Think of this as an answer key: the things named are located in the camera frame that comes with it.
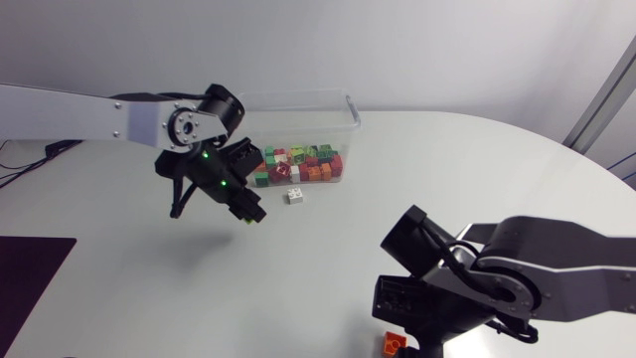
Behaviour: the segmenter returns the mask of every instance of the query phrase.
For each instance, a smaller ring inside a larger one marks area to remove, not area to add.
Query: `toy block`
[[[300,169],[297,165],[291,166],[290,175],[292,183],[300,183]]]
[[[269,185],[269,175],[265,173],[254,173],[254,181],[257,187],[265,187]]]
[[[316,157],[318,158],[318,164],[331,162],[331,157],[329,156],[329,154],[327,154],[326,151],[319,151],[316,154]]]
[[[276,166],[269,169],[269,180],[272,183],[277,183],[283,179],[287,179],[291,173],[291,167],[285,162],[278,162]]]
[[[287,161],[287,155],[285,155],[285,154],[274,155],[274,161],[276,163],[278,163],[278,162],[286,162]]]
[[[267,169],[271,169],[274,167],[274,165],[276,165],[276,160],[274,160],[274,156],[273,155],[265,156],[265,167]]]
[[[302,192],[300,188],[287,189],[287,198],[289,198],[289,205],[302,203]]]
[[[316,156],[317,152],[318,152],[318,148],[315,145],[310,145],[310,146],[307,146],[307,148],[305,148],[305,154],[307,156]]]
[[[323,163],[322,165],[320,165],[320,173],[322,173],[323,181],[331,180],[331,166],[329,165],[329,163]]]
[[[298,170],[300,171],[300,181],[309,181],[309,170],[307,164],[298,165]]]
[[[340,155],[336,154],[331,160],[331,175],[334,177],[339,177],[342,175],[342,158]]]
[[[265,165],[265,161],[261,161],[260,164],[258,164],[258,166],[256,167],[256,169],[254,169],[255,172],[264,172],[267,171],[267,166]]]
[[[294,164],[302,164],[305,162],[305,151],[302,149],[291,149],[291,161]]]
[[[307,166],[310,166],[310,167],[318,166],[318,158],[305,156],[305,163],[307,163]]]
[[[320,181],[322,178],[320,167],[309,167],[307,171],[309,172],[309,181]]]
[[[406,337],[391,332],[385,333],[385,344],[382,350],[383,357],[394,357],[401,347],[406,348]]]

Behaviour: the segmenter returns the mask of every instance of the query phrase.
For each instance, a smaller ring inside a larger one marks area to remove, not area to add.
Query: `black mat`
[[[76,239],[0,237],[0,357],[4,357]]]

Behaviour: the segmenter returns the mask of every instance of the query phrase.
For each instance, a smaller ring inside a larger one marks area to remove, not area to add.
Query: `white wall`
[[[631,0],[2,0],[0,82],[111,95],[344,87],[561,141],[636,34]]]

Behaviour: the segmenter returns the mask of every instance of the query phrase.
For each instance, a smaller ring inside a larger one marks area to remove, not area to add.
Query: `red toy block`
[[[331,180],[331,167],[329,166],[329,163],[322,163],[320,165],[320,172],[322,173],[323,181]]]
[[[300,171],[300,181],[309,181],[309,167],[307,164],[302,163],[298,165],[298,171]]]
[[[385,346],[382,350],[384,357],[392,358],[401,347],[406,347],[406,337],[391,332],[385,333]]]
[[[291,173],[291,167],[285,162],[278,162],[276,166],[269,169],[269,180],[273,183],[277,183],[283,179],[289,178]]]
[[[338,154],[335,154],[331,160],[331,175],[334,177],[342,175],[342,158]]]
[[[318,166],[318,158],[317,157],[305,157],[305,163],[307,163],[307,166]]]

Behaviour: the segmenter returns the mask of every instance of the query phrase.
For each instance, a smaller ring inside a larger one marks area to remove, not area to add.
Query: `metal frame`
[[[563,145],[585,154],[636,89],[636,37],[618,60]]]

